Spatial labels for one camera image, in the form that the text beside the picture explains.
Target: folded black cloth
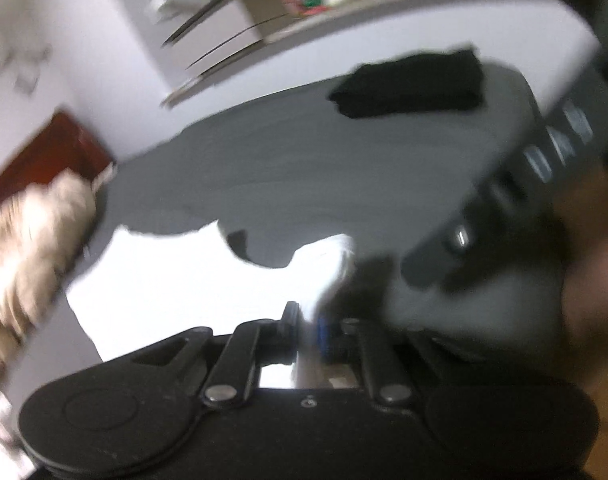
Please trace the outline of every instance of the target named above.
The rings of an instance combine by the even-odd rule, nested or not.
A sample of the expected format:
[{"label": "folded black cloth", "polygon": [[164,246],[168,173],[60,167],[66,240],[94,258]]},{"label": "folded black cloth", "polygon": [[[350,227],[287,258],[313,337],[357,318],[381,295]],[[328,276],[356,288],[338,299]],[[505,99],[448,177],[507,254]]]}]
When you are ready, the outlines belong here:
[{"label": "folded black cloth", "polygon": [[350,118],[400,112],[470,110],[482,104],[484,73],[473,50],[423,53],[365,64],[330,92]]}]

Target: black object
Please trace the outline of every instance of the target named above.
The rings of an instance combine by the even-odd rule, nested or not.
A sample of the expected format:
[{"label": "black object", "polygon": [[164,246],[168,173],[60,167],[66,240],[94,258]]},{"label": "black object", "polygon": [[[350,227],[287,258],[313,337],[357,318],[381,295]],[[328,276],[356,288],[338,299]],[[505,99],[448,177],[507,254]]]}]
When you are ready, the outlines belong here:
[{"label": "black object", "polygon": [[587,69],[546,120],[481,179],[446,225],[402,260],[415,287],[438,282],[474,251],[546,212],[553,197],[596,164],[608,163],[608,83]]},{"label": "black object", "polygon": [[470,110],[482,104],[483,80],[481,64],[471,49],[423,53],[362,65],[346,76],[328,99],[350,118]]},{"label": "black object", "polygon": [[598,415],[578,388],[434,333],[344,320],[364,389],[257,389],[295,358],[297,305],[231,336],[196,328],[37,390],[19,429],[37,479],[573,479]]}]

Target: red object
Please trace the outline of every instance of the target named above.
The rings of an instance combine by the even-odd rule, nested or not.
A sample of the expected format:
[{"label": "red object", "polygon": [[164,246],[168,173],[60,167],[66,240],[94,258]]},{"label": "red object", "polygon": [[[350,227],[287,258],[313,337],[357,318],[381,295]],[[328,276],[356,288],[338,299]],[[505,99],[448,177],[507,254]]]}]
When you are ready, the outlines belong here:
[{"label": "red object", "polygon": [[90,133],[58,111],[0,174],[0,203],[33,182],[48,184],[66,168],[92,181],[111,162]]}]

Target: beige fabric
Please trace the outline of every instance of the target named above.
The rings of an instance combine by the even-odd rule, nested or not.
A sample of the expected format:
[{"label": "beige fabric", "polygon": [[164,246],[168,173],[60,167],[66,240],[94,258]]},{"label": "beige fabric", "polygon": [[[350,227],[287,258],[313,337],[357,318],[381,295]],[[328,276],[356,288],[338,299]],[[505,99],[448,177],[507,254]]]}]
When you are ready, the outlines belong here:
[{"label": "beige fabric", "polygon": [[90,183],[70,170],[0,206],[0,375],[48,311],[95,211]]}]

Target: brown wooden furniture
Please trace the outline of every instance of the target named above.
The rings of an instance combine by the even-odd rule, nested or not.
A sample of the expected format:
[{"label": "brown wooden furniture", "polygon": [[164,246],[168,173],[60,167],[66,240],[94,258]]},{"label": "brown wooden furniture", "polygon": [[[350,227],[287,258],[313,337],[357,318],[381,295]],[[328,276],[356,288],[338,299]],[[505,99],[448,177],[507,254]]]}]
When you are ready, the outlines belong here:
[{"label": "brown wooden furniture", "polygon": [[112,157],[67,112],[57,111],[0,174],[0,203],[30,183],[48,184],[66,168],[92,181]]}]

